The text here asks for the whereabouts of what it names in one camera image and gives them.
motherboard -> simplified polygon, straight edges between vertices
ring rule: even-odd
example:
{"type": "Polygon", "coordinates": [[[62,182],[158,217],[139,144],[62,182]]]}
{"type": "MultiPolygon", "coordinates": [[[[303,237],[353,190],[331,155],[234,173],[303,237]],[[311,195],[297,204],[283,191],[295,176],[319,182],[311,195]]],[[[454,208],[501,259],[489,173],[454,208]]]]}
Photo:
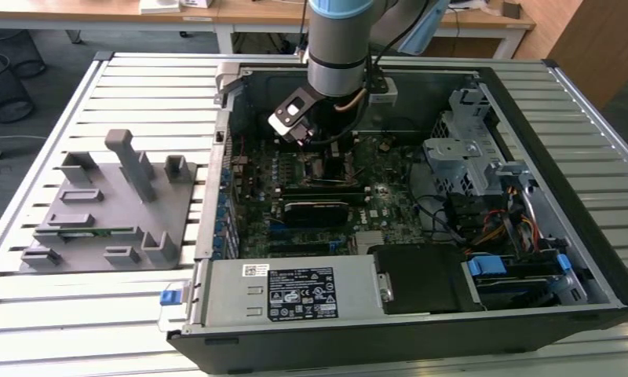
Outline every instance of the motherboard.
{"type": "Polygon", "coordinates": [[[279,143],[239,144],[239,258],[365,254],[375,244],[425,241],[406,193],[413,146],[396,145],[389,134],[354,134],[347,151],[325,159],[321,152],[283,150],[279,143]],[[323,164],[333,177],[322,173],[323,164]],[[323,218],[303,216],[305,223],[293,228],[286,211],[295,211],[298,203],[338,203],[339,211],[330,208],[323,218]]]}

sticker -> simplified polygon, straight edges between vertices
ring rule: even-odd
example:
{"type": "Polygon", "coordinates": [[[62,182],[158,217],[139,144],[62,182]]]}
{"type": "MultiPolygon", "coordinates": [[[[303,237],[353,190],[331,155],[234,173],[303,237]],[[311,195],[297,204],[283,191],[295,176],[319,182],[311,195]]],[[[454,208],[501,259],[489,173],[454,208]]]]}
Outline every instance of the sticker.
{"type": "Polygon", "coordinates": [[[241,275],[249,276],[267,276],[270,265],[241,265],[241,275]]]}
{"type": "Polygon", "coordinates": [[[211,18],[209,17],[183,17],[183,21],[198,21],[198,22],[210,22],[211,18]]]}
{"type": "Polygon", "coordinates": [[[267,318],[271,322],[337,318],[331,267],[269,271],[267,318]]]}

cardboard box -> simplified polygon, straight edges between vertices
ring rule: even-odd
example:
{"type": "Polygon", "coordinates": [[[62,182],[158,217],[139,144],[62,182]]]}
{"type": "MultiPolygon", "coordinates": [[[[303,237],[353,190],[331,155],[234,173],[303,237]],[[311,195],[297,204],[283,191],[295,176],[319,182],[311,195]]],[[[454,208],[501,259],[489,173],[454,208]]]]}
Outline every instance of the cardboard box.
{"type": "Polygon", "coordinates": [[[179,0],[181,5],[194,6],[195,8],[209,8],[213,0],[179,0]]]}

barcode sticker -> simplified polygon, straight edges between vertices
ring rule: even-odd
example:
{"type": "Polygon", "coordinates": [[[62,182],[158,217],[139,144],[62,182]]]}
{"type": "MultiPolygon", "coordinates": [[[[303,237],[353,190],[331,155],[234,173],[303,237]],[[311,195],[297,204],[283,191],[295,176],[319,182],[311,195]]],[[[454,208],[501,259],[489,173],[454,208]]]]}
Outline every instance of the barcode sticker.
{"type": "Polygon", "coordinates": [[[270,265],[241,265],[241,275],[249,276],[267,276],[270,265]]]}

white cable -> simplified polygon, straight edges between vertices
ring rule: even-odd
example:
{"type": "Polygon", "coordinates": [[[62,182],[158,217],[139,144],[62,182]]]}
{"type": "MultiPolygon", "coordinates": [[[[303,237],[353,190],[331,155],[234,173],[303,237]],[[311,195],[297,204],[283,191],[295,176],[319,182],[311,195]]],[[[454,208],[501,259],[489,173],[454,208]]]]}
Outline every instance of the white cable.
{"type": "Polygon", "coordinates": [[[9,136],[0,136],[0,139],[17,139],[17,138],[45,140],[47,137],[45,137],[45,136],[35,136],[35,135],[9,135],[9,136]]]}

